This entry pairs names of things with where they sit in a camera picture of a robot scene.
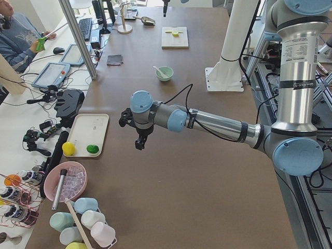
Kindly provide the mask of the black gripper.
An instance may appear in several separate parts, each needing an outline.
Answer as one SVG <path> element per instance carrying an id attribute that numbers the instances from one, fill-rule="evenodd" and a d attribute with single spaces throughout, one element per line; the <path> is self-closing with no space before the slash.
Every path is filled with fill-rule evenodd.
<path id="1" fill-rule="evenodd" d="M 143 149 L 145 148 L 145 143 L 147 138 L 150 134 L 152 134 L 154 130 L 153 124 L 147 124 L 147 127 L 143 127 L 142 124 L 135 123 L 133 114 L 130 108 L 126 108 L 122 113 L 119 119 L 119 125 L 124 127 L 125 125 L 129 125 L 136 129 L 139 137 L 135 141 L 135 148 L 136 149 Z"/>

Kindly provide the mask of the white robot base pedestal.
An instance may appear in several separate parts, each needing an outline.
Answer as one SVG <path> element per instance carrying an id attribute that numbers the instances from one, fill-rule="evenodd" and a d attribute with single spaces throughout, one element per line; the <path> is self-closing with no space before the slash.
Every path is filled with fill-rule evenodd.
<path id="1" fill-rule="evenodd" d="M 244 91 L 239 60 L 259 5 L 258 0 L 233 2 L 220 60 L 214 67 L 205 69 L 206 87 L 209 92 Z"/>

